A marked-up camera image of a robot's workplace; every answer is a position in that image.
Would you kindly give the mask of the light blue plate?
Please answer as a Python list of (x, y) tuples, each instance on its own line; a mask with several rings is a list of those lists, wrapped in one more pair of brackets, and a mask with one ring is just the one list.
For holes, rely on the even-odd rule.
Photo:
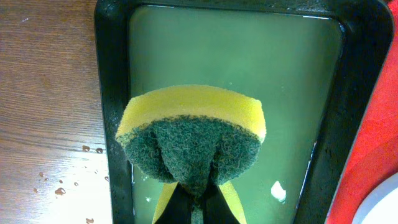
[(397, 203), (397, 174), (394, 174), (363, 200), (352, 224), (397, 224)]

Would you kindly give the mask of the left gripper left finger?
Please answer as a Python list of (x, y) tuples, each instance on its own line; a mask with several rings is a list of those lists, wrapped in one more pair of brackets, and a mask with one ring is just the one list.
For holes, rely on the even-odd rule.
[(191, 223), (193, 197), (178, 182), (164, 184), (157, 202), (155, 224)]

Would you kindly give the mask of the yellow green sponge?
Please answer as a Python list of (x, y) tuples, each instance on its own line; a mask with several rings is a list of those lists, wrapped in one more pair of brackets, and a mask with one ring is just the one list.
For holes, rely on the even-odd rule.
[(209, 85), (177, 85), (135, 96), (115, 139), (128, 161), (193, 197), (191, 223), (204, 223), (202, 197), (217, 185), (239, 223), (246, 217), (232, 180), (257, 161), (266, 136), (259, 100)]

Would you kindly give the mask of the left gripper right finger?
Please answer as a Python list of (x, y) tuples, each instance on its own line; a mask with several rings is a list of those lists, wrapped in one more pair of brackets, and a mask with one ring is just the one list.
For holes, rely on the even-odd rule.
[(202, 199), (204, 224), (239, 224), (217, 185), (209, 182)]

